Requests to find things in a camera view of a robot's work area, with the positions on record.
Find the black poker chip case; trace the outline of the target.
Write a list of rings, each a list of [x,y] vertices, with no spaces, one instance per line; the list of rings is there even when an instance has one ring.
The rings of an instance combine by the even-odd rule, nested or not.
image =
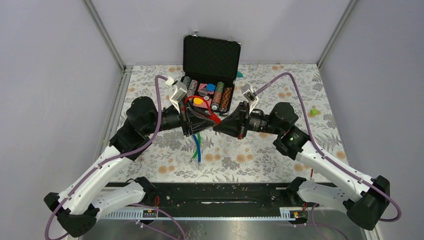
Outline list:
[[[242,44],[234,40],[199,35],[183,37],[183,76],[187,96],[204,97],[212,111],[229,113],[237,78]],[[216,86],[214,92],[206,85]]]

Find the green cube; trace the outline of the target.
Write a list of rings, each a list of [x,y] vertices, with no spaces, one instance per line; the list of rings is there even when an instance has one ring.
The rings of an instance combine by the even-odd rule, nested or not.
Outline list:
[[[317,110],[316,108],[313,108],[309,111],[308,116],[309,117],[315,117],[318,114],[319,114],[319,110]]]

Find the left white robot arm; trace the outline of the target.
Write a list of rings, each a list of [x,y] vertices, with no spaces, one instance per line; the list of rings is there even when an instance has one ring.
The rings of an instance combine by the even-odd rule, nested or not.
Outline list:
[[[106,195],[100,192],[117,172],[135,161],[153,143],[160,131],[182,128],[190,132],[197,126],[203,130],[220,123],[220,118],[211,111],[189,111],[189,102],[190,99],[184,98],[177,106],[162,109],[155,106],[150,97],[136,98],[126,112],[123,126],[93,165],[67,189],[60,193],[50,192],[44,197],[52,212],[48,223],[56,218],[66,236],[77,238],[109,213],[132,204],[152,204],[155,187],[145,177],[138,177]]]

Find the blue round chip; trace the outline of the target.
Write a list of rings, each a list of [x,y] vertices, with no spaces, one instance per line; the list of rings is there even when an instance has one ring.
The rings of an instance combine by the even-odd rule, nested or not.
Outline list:
[[[206,85],[206,89],[208,92],[214,92],[216,89],[216,86],[214,84],[209,83]]]

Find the yellow round chip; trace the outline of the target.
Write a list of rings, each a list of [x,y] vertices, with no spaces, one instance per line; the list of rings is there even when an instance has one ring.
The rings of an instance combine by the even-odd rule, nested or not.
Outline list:
[[[201,98],[195,97],[193,99],[194,104],[201,105],[204,101]]]

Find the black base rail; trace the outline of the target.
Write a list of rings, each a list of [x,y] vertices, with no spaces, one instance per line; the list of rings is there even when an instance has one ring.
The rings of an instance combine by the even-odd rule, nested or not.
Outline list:
[[[280,208],[302,210],[305,203],[288,183],[153,183],[140,204],[174,218],[271,218]]]

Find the red cable padlock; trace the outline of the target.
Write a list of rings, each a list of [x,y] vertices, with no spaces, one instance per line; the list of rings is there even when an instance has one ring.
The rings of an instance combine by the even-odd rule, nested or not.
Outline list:
[[[194,104],[193,100],[194,98],[200,98],[203,100],[202,104]],[[218,117],[218,115],[216,115],[211,108],[211,105],[209,104],[209,102],[202,96],[199,95],[192,95],[192,96],[187,96],[184,100],[184,104],[187,105],[188,102],[192,102],[194,104],[195,107],[197,106],[201,106],[206,108],[206,112],[209,115],[209,119],[214,121],[216,125],[221,123],[221,119]]]

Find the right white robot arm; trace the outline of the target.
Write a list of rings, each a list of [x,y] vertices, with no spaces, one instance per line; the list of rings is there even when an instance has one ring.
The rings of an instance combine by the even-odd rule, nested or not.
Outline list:
[[[295,123],[298,115],[288,102],[279,102],[270,114],[249,110],[240,102],[237,108],[213,130],[243,139],[248,131],[276,135],[273,145],[283,156],[318,171],[334,184],[319,186],[296,177],[288,186],[287,201],[293,206],[303,202],[326,205],[345,213],[357,226],[373,230],[389,205],[390,182],[383,176],[371,177],[333,158]]]

